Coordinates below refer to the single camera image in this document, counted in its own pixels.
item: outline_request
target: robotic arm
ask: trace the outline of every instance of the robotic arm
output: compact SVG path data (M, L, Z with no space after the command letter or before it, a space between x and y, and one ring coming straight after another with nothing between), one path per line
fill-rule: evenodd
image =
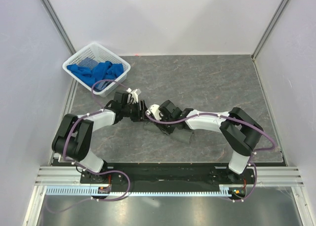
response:
M151 105L148 110L156 120L176 121L193 115L204 113L198 110L185 109L183 112L169 100L161 106ZM225 120L220 116L230 116L248 122L251 125L263 130L263 128L255 122L245 111L240 108L233 108L230 112L212 113L213 115L201 115L187 119L185 122L177 124L177 126L157 124L159 129L164 133L171 135L175 127L187 130L209 130L223 133L226 140L233 148L233 155L229 162L229 169L236 174L242 174L249 162L249 158L258 144L261 134L252 128L241 125L238 129L238 123Z
M66 156L79 162L83 167L93 172L103 172L107 170L106 161L97 157L90 150L90 141L93 131L104 126L114 125L121 121L123 117L129 117L133 122L150 121L146 116L146 112L150 115L152 120L166 122L182 120L200 113L193 109L184 109L182 111L169 100L160 106L156 104L151 105L149 109L147 109L145 101L138 99L139 94L139 89L133 91L130 89L127 91L117 91L114 95L114 99L105 106L101 113L81 120L70 138ZM188 135L191 135L193 130L196 129L221 132L234 150L228 167L235 174L240 175L246 168L251 153L261 138L261 134L248 126L225 120L221 118L220 115L243 120L261 130L263 129L240 108L233 108L230 112L216 114L216 116L196 116L176 124L159 124L154 122L154 125L167 135L172 135L172 133L178 130L187 131ZM73 114L64 116L52 143L52 149L55 152L59 154L63 153L70 129L80 117L81 116Z

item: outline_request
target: basket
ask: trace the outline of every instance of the basket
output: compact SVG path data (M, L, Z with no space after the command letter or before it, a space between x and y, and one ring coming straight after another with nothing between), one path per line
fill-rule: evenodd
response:
M76 52L74 55L72 55L66 62L63 64L63 69L71 75L76 81L78 81L80 84L82 84L85 88L91 91L91 87L86 85L83 81L81 81L78 77L76 77L74 74L71 73L67 69L68 65L72 64L79 64L82 60L85 58L91 58L95 61L99 62L106 62L110 61L112 63L122 63L123 65L123 74L121 74L118 78L115 80L122 83L126 77L127 73L130 70L130 64L128 64L126 61L121 59L119 56L111 52L110 50L106 49L105 47L99 45L96 42L93 42L86 47L80 49L78 52ZM100 95L101 97L106 97L109 93L111 93L119 84L111 82L107 87L105 87L102 91L97 92L93 91L94 94Z

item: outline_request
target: gray table surface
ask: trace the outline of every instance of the gray table surface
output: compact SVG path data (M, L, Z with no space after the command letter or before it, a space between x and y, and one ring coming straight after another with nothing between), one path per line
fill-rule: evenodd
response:
M124 85L142 93L151 104L171 100L179 108L206 112L244 109L274 137L261 87L249 55L135 56L123 57L131 69ZM114 92L99 98L106 104ZM91 93L78 85L72 113L98 110ZM190 144L143 129L143 123L124 119L93 133L91 149L108 162L228 162L232 148L221 133L196 130ZM257 148L271 144L264 137ZM256 162L281 162L280 148L259 152Z

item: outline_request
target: purple cable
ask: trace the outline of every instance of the purple cable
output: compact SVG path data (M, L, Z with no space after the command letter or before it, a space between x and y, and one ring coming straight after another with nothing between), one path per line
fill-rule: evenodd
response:
M84 166L82 166L81 164L79 164L77 162L76 162L76 165L81 167L81 168L83 168L83 169L85 169ZM130 179L129 179L129 177L128 177L128 175L126 173L124 173L124 172L122 172L120 170L110 170L110 171L106 171L106 172L102 172L102 173L96 173L96 172L93 172L93 171L91 171L89 169L86 169L86 171L88 171L90 173L93 173L95 175L105 175L105 174L109 174L109 173L120 173L120 174L123 174L126 177L126 179L127 179L128 186L127 186L127 190L125 191L125 193L123 195L121 195L121 196L119 196L117 198L114 198L114 199L99 199L100 201L117 201L117 200L123 199L128 194L129 189L130 189Z
M102 112L102 110L99 110L99 111L96 111L96 112L91 113L91 114L89 114L89 115L87 115L87 114L86 114L86 115L83 115L82 117L78 118L78 120L73 124L73 126L71 127L71 129L70 129L70 131L69 131L69 134L68 134L68 136L67 136L67 138L66 138L65 145L64 145L64 149L63 149L63 159L64 159L64 161L70 161L69 159L66 159L67 147L68 147L68 144L69 144L71 135L73 134L75 128L76 128L77 125L78 125L78 123L79 123L81 120L87 118L88 116L94 116L94 115L97 115L97 114L99 114L99 113L101 113L101 112Z
M116 80L112 80L112 79L102 79L102 80L99 80L99 81L95 82L95 83L93 84L93 86L91 87L91 95L92 95L92 98L94 99L94 101L95 101L101 108L104 108L104 105L103 105L101 102L99 102L98 99L95 97L93 90L94 90L94 87L95 87L98 83L101 83L101 82L104 82L104 81L118 83L119 85L123 86L125 89L128 89L127 86L123 85L122 83L120 83L120 82L118 82L118 81L116 81Z
M251 189L251 191L249 192L249 194L248 194L247 196L245 196L243 199L235 200L235 202L242 202L242 200L246 200L246 199L253 193L253 191L254 191L255 188L256 188L257 179L258 179L258 176L257 176L257 167L256 167L255 163L250 163L250 164L251 164L251 165L254 167L254 169L255 169L255 182L254 182L254 184L253 184L253 186L252 186L252 189ZM221 199L223 199L223 200L228 200L228 201L232 201L232 200L230 200L229 198L222 198L222 197L221 197Z
M77 205L79 205L79 204L85 202L85 201L88 201L88 200L91 200L91 198L83 199L83 200L78 201L77 203L75 203L75 204L73 204L73 205L71 205L71 206L69 206L69 207L63 209L63 210L58 210L58 211L53 211L53 210L51 210L51 209L48 207L47 200L46 200L46 201L45 201L45 209L46 209L48 212L50 212L51 214L59 214L59 213L63 213L63 212L65 212L65 211L67 211L67 210L69 210L69 209L71 209L71 208L73 208L73 207L75 207L75 206L77 206Z
M83 169L85 168L84 166L82 166L82 165L79 164L79 163L77 163L77 165L78 165L79 167L82 167ZM130 189L130 179L129 179L129 177L128 177L128 175L127 175L126 173L124 173L124 172L122 172L122 171L120 171L120 170L111 170L111 171L106 171L106 172L102 172L102 173L95 173L95 172L93 172L93 171L91 171L91 170L89 170L89 169L87 169L87 171L90 172L90 173L93 173L93 174L95 174L95 175L105 175L105 174L110 174L110 173L120 173L120 174L123 174L123 175L126 177L126 179L127 179L128 186L127 186L127 190L125 191L125 193L124 193L123 195L121 195L121 196L119 196L119 197L117 197L117 198L114 198L114 199L99 199L99 201L117 201L117 200L123 199L123 198L128 194L129 189ZM73 205L71 205L71 206L69 206L69 207L63 209L63 210L58 210L58 211L53 211L53 210L51 210L51 209L48 207L47 200L45 200L45 208L46 208L46 210L47 210L48 212L50 212L50 213L52 213L52 214L59 214L59 213L63 213L63 212L65 212L65 211L67 211L67 210L69 210L69 209L71 209L71 208L73 208L73 207L75 207L75 206L77 206L77 205L79 205L79 204L85 202L85 201L88 201L88 200L91 200L91 198L83 199L83 200L78 201L77 203L75 203L75 204L73 204Z
M203 115L218 116L216 113L199 113L199 114L194 114L192 116L188 116L188 117L186 117L184 119L181 119L181 120L178 120L178 121L158 121L156 119L153 119L147 112L145 112L145 113L146 113L146 116L148 117L148 119L150 121L153 121L153 122L156 122L156 123L159 123L159 124L177 124L177 123L189 120L190 118L197 117L197 116L203 116ZM277 144L275 143L275 141L266 132L260 130L259 128L255 127L254 125L251 125L250 123L242 121L242 120L238 120L238 119L232 118L230 116L220 115L220 117L221 118L225 118L225 119L230 120L230 121L234 121L234 122L240 123L240 124L245 125L245 126L248 126L248 127L252 128L252 129L254 129L255 131L259 132L261 135L265 136L272 143L271 147L256 149L256 151L272 151L272 150L274 150L277 147Z

